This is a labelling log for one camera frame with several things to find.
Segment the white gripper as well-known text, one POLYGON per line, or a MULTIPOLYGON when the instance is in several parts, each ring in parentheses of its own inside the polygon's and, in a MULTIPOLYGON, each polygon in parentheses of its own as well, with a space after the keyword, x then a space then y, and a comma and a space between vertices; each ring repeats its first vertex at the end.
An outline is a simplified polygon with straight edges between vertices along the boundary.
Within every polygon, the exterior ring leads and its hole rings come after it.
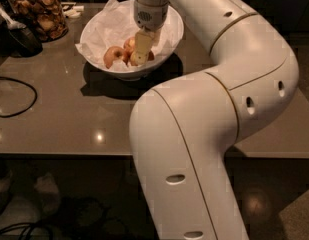
POLYGON ((168 5, 148 6, 134 1, 134 21, 140 29, 135 34, 135 55, 136 61, 140 64, 146 64, 148 54, 154 43, 154 34, 165 23, 168 12, 168 5))

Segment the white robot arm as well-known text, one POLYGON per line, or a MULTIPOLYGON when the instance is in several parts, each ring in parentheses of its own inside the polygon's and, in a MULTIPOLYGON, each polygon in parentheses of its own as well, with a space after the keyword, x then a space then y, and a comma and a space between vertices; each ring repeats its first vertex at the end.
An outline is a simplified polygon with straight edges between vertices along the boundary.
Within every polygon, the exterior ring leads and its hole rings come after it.
POLYGON ((135 103, 130 142, 160 240, 248 240, 224 166, 236 142, 289 105, 296 57, 241 0, 135 0, 135 20, 156 30, 173 6, 214 65, 151 88, 135 103))

